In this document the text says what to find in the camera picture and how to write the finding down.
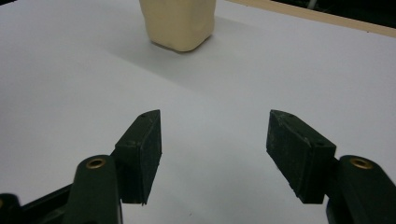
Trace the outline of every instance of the white table surface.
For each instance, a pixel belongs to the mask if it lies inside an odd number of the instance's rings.
[[[26,204],[71,183],[158,108],[161,164],[124,223],[327,223],[266,153],[269,111],[395,181],[395,86],[387,36],[218,1],[214,34],[177,54],[149,42],[138,1],[19,0],[0,6],[0,192]]]

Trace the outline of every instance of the brass screw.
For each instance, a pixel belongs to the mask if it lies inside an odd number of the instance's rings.
[[[106,160],[104,160],[102,158],[93,158],[87,162],[87,168],[88,169],[97,169],[97,168],[104,166],[105,163],[106,163]]]
[[[354,166],[364,169],[364,170],[370,170],[373,169],[373,165],[364,159],[360,159],[360,158],[352,158],[350,159],[350,163],[352,163]]]

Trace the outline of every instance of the beige plastic bottle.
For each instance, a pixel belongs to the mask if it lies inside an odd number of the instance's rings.
[[[193,50],[213,32],[216,0],[140,0],[148,37],[177,51]]]

